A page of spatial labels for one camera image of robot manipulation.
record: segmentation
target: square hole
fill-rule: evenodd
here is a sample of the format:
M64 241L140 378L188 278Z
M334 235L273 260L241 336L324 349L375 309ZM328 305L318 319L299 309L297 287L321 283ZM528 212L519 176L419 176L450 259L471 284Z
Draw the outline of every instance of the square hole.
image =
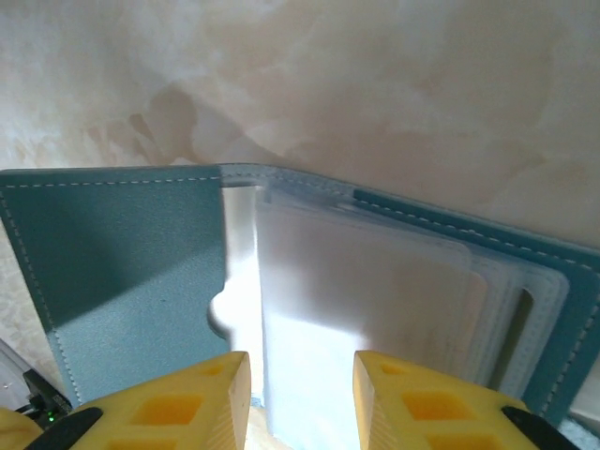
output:
M447 392L421 391L402 394L414 420L464 420L474 415L460 398Z
M131 425L187 425L203 404L198 396L162 396L147 400L136 412Z
M174 450L177 441L120 439L109 442L108 450Z
M428 436L431 450L504 450L504 447L492 435L437 435Z
M382 364L382 372L388 375L404 375L406 370L391 364Z

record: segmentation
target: beige marble surface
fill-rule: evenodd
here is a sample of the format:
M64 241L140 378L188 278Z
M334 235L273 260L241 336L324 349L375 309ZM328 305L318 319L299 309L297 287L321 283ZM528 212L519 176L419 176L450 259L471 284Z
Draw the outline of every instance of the beige marble surface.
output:
M5 0L0 167L276 163L600 248L599 23L594 0ZM0 258L0 337L55 376Z

